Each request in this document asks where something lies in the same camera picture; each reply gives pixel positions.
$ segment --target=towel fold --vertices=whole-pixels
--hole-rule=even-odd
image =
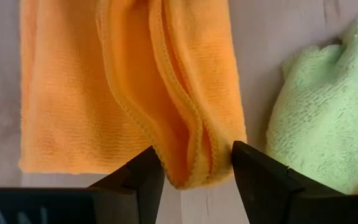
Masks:
[[[350,194],[358,186],[358,20],[342,41],[286,62],[267,154]]]
[[[226,0],[22,0],[24,172],[110,173],[150,144],[178,189],[246,140]]]

